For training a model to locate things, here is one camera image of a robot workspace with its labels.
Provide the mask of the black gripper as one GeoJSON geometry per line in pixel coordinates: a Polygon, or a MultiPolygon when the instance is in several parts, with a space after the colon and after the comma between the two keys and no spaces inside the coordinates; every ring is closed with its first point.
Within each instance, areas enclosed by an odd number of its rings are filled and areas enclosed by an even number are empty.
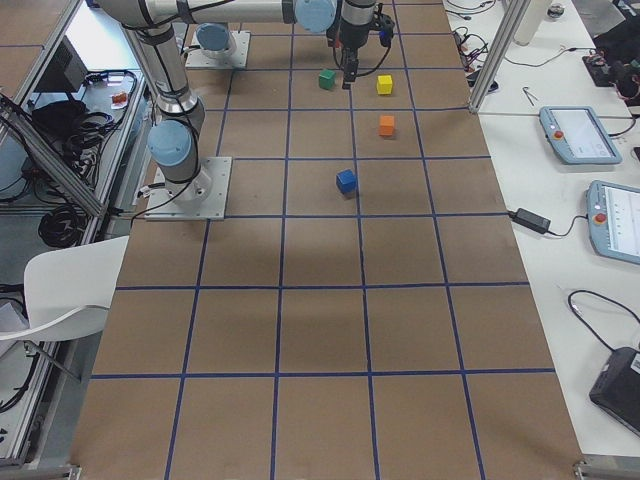
{"type": "Polygon", "coordinates": [[[359,68],[358,50],[342,46],[339,60],[340,70],[343,74],[344,83],[354,83],[359,68]]]}

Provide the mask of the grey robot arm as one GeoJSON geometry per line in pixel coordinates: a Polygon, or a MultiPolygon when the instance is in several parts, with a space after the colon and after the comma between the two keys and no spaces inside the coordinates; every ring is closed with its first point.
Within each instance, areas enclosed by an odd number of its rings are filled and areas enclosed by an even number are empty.
{"type": "Polygon", "coordinates": [[[138,62],[148,80],[169,92],[188,86],[172,23],[299,24],[312,33],[325,32],[329,44],[342,48],[346,84],[357,78],[358,50],[369,33],[379,33],[383,47],[393,38],[394,22],[374,1],[102,1],[101,8],[134,32],[138,62]]]}
{"type": "Polygon", "coordinates": [[[155,97],[156,124],[147,147],[163,177],[167,194],[181,203],[203,195],[211,181],[202,172],[198,139],[204,105],[191,90],[174,29],[123,28],[155,97]]]}

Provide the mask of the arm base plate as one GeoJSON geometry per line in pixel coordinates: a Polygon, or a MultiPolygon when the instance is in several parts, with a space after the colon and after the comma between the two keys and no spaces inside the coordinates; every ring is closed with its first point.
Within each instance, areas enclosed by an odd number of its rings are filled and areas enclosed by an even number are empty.
{"type": "Polygon", "coordinates": [[[153,189],[148,197],[146,220],[223,220],[225,218],[231,157],[205,157],[201,159],[198,176],[186,190],[169,182],[153,189]]]}
{"type": "Polygon", "coordinates": [[[188,70],[244,70],[247,65],[251,33],[246,30],[230,31],[226,50],[206,50],[194,35],[186,51],[185,67],[188,70]]]}

